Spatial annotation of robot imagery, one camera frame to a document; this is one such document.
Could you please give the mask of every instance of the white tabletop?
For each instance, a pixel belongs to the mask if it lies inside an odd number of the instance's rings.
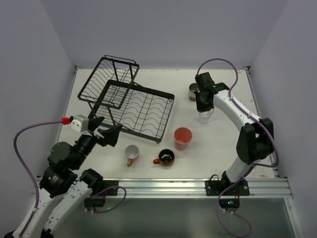
[[[224,82],[228,86],[234,82],[232,70],[208,70],[213,80]],[[77,95],[83,87],[92,69],[79,69],[72,89],[66,116],[88,116],[88,103],[80,101]],[[80,170],[92,168],[105,178],[131,179],[204,179],[213,174],[221,176],[236,158],[236,143],[239,132],[234,124],[219,109],[215,109],[207,124],[198,123],[196,103],[188,99],[188,87],[195,82],[196,70],[140,70],[135,82],[142,86],[157,89],[175,95],[175,102],[167,123],[167,128],[160,144],[139,138],[134,135],[120,133],[117,145],[101,147],[96,145]],[[251,89],[244,70],[239,71],[239,82],[233,94],[252,112],[256,113]],[[174,148],[174,131],[179,127],[187,127],[192,131],[193,139],[185,151]],[[63,126],[59,141],[73,144],[79,134],[67,126]],[[124,151],[128,145],[134,144],[140,149],[140,157],[131,167],[127,167]],[[162,149],[171,149],[175,153],[175,163],[169,167],[153,164]],[[270,164],[269,158],[262,163]],[[249,178],[273,178],[271,168],[253,169]]]

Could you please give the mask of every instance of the red mug handle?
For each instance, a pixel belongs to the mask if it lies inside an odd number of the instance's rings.
[[[160,163],[160,159],[153,160],[153,163],[156,164],[156,165],[159,164]]]
[[[128,159],[128,164],[127,164],[127,166],[130,167],[130,166],[132,165],[132,163],[133,163],[133,160],[132,160],[132,159]]]

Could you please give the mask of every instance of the dish rack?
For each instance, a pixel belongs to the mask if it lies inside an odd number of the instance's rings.
[[[121,131],[160,143],[175,96],[135,83],[138,70],[139,65],[134,60],[105,56],[78,98],[88,102],[90,119],[105,117],[101,126],[120,123],[123,125]]]

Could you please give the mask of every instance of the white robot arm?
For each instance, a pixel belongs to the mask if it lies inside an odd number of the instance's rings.
[[[258,120],[271,136],[273,136],[273,123],[270,119],[261,119],[250,112],[233,95],[228,93],[229,88],[224,83],[215,84],[208,72],[196,75],[195,80],[198,86],[198,92],[196,92],[197,111],[206,112],[216,106],[229,117],[240,131],[236,147],[238,156],[230,168],[222,174],[224,186],[221,189],[223,190],[243,178],[254,164],[274,151],[268,135],[254,120]],[[242,110],[249,112],[249,114],[245,115]]]
[[[77,132],[87,131],[71,146],[59,142],[53,146],[48,157],[49,166],[40,181],[39,196],[33,203],[21,225],[5,238],[40,238],[53,237],[60,224],[93,189],[100,187],[103,177],[92,169],[83,172],[75,187],[68,191],[77,179],[72,170],[78,170],[96,144],[115,146],[119,137],[121,124],[108,130],[94,131],[104,120],[103,117],[88,119],[84,116],[71,118],[71,128]]]
[[[238,100],[236,102],[241,106],[245,111],[248,111],[248,109],[241,104]],[[244,115],[231,101],[231,99],[228,96],[228,92],[220,91],[217,93],[213,98],[214,105],[219,108],[225,115],[234,123],[234,125],[237,127],[237,129],[240,131],[241,128],[249,123],[254,123],[253,120],[251,120],[249,117]],[[253,116],[256,119],[260,119],[259,116],[253,114],[250,112],[250,115]],[[226,170],[226,175],[230,182],[236,182],[239,180],[243,175],[246,174],[246,172],[252,167],[253,164],[246,164],[244,163],[239,156],[235,159],[233,164],[230,166],[229,169]]]

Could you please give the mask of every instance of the cable connector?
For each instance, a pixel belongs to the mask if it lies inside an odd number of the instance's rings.
[[[70,117],[70,118],[62,118],[62,119],[61,119],[61,123],[62,123],[63,125],[68,125],[68,124],[71,123],[71,121],[72,121],[72,117]]]

